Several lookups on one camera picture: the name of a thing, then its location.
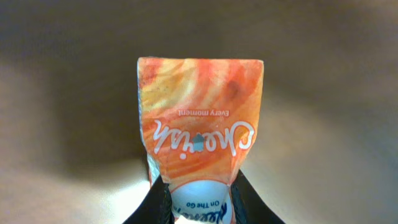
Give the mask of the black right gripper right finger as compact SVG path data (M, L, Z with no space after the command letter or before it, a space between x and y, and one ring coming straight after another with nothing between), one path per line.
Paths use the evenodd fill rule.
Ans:
M264 203L241 170L232 183L231 194L237 224L285 224Z

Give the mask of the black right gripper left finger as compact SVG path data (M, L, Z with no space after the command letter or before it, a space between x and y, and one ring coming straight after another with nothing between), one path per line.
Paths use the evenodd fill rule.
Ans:
M123 224L174 224L169 185L158 177L148 194Z

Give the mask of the small orange box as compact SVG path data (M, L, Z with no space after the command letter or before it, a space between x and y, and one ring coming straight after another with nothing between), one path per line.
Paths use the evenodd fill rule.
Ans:
M141 139L176 220L246 223L234 181L258 134L263 78L258 59L137 61Z

